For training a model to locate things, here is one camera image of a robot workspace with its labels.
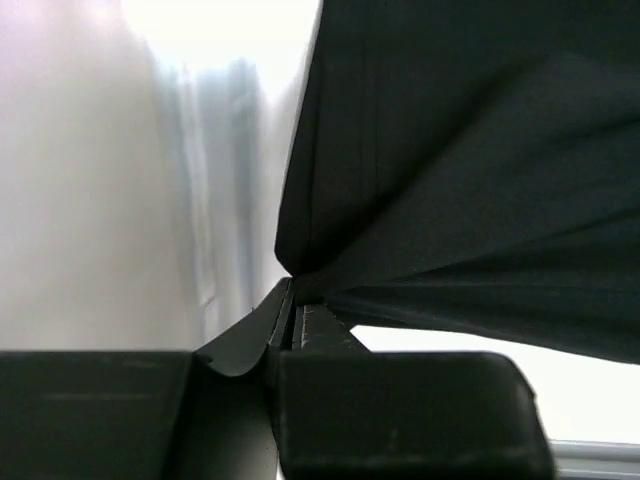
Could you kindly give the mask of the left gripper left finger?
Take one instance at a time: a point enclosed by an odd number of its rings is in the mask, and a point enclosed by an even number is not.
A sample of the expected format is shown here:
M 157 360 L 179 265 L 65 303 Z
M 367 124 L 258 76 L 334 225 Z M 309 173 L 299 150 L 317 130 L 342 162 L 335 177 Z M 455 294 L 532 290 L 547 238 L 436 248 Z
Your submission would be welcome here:
M 273 339 L 282 338 L 292 300 L 291 279 L 280 279 L 257 307 L 197 349 L 194 356 L 228 378 L 250 373 L 259 365 Z

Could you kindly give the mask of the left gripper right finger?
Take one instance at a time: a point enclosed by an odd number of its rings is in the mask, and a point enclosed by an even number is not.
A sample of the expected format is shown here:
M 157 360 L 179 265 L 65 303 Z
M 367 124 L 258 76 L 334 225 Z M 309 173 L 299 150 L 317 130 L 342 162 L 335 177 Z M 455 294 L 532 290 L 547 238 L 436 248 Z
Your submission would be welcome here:
M 284 306 L 265 381 L 288 479 L 551 479 L 535 395 L 489 352 L 373 353 L 322 305 Z

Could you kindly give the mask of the black trousers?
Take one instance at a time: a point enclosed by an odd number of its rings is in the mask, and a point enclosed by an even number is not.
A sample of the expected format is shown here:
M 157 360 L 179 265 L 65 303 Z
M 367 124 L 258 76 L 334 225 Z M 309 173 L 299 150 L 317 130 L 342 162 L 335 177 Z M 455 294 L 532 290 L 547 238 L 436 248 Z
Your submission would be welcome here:
M 353 321 L 639 359 L 639 5 L 327 1 L 275 252 Z

